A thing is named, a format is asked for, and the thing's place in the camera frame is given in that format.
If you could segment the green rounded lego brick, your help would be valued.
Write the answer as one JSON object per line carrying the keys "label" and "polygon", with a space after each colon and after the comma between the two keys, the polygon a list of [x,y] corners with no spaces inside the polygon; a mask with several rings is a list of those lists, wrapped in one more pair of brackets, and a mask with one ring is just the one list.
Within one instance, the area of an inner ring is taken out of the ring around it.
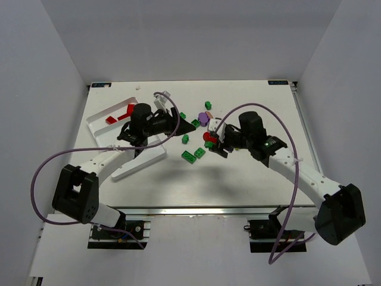
{"label": "green rounded lego brick", "polygon": [[205,144],[204,144],[205,148],[211,149],[211,148],[213,148],[213,146],[215,146],[215,143],[213,143],[211,141],[205,141]]}

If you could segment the red rounded lego brick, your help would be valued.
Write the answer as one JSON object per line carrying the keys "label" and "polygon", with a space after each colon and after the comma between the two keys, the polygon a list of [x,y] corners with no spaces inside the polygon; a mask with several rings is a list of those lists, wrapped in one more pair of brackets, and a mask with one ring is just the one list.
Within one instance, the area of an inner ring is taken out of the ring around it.
{"label": "red rounded lego brick", "polygon": [[202,137],[205,142],[212,142],[213,144],[217,143],[217,138],[213,137],[209,132],[205,132]]}

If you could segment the green small lego brick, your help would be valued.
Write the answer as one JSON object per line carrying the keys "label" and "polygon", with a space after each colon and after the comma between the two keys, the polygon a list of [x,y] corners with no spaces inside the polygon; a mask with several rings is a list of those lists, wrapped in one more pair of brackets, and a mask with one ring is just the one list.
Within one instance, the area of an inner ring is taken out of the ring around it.
{"label": "green small lego brick", "polygon": [[109,117],[107,117],[107,118],[105,119],[105,121],[106,121],[109,125],[111,125],[111,124],[116,123],[116,122],[117,122],[117,119],[115,119],[113,116],[109,116]]}

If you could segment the red sloped lego brick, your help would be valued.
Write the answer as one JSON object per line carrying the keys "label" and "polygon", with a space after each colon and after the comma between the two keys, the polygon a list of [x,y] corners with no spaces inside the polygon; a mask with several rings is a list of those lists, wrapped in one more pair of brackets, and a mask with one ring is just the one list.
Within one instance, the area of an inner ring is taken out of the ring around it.
{"label": "red sloped lego brick", "polygon": [[127,116],[131,116],[131,114],[133,113],[134,107],[135,107],[134,104],[129,104],[129,105],[127,106],[127,110],[126,110],[126,114],[127,114]]}

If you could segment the red long lego brick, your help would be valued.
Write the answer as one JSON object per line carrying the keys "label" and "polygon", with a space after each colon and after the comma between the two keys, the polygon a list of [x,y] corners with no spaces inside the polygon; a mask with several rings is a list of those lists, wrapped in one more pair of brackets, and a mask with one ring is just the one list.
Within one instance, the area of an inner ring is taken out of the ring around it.
{"label": "red long lego brick", "polygon": [[117,118],[117,120],[118,121],[121,121],[121,120],[123,120],[123,119],[126,119],[126,118],[128,118],[130,115],[129,114],[123,114],[123,115],[121,115],[121,116],[119,116],[118,118]]}

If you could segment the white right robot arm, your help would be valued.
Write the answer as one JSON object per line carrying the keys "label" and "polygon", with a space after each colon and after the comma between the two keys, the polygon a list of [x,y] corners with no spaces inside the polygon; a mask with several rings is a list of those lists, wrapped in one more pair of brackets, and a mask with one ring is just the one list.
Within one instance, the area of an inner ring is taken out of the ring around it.
{"label": "white right robot arm", "polygon": [[226,158],[235,148],[248,150],[265,167],[292,182],[312,202],[313,207],[288,210],[279,207],[269,215],[274,228],[319,234],[325,242],[338,245],[365,225],[366,216],[360,190],[353,184],[343,186],[303,161],[276,136],[267,134],[261,117],[254,111],[239,116],[240,128],[211,119],[208,131],[217,142],[211,151]]}

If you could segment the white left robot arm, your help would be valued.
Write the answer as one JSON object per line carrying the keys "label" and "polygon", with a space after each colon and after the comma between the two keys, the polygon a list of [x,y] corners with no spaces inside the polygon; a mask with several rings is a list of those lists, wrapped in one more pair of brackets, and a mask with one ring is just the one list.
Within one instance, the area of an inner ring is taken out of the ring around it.
{"label": "white left robot arm", "polygon": [[138,158],[149,146],[149,137],[159,134],[182,136],[195,129],[175,108],[153,113],[150,105],[136,104],[130,119],[110,147],[79,166],[68,164],[63,167],[52,201],[54,210],[82,224],[121,227],[125,215],[99,201],[99,188],[104,180],[122,165]]}

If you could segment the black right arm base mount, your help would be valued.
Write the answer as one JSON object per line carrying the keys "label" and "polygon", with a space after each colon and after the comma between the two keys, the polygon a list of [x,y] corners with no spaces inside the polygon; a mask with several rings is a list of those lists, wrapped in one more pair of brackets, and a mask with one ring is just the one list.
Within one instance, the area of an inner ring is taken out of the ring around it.
{"label": "black right arm base mount", "polygon": [[[275,220],[280,211],[286,213],[287,207],[244,207],[243,214],[246,215],[247,223],[243,230],[249,235],[249,247],[251,253],[270,254],[278,236],[281,223]],[[287,246],[295,241],[301,231],[284,231],[276,246],[275,254],[279,254]],[[307,252],[306,243],[302,243],[304,234],[288,253]]]}

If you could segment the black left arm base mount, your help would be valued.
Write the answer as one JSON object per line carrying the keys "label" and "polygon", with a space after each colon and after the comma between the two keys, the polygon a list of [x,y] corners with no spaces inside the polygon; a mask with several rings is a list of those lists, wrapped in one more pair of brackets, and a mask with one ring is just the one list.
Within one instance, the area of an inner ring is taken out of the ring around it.
{"label": "black left arm base mount", "polygon": [[151,220],[144,216],[126,216],[115,230],[91,226],[88,249],[93,250],[144,250],[148,244]]}

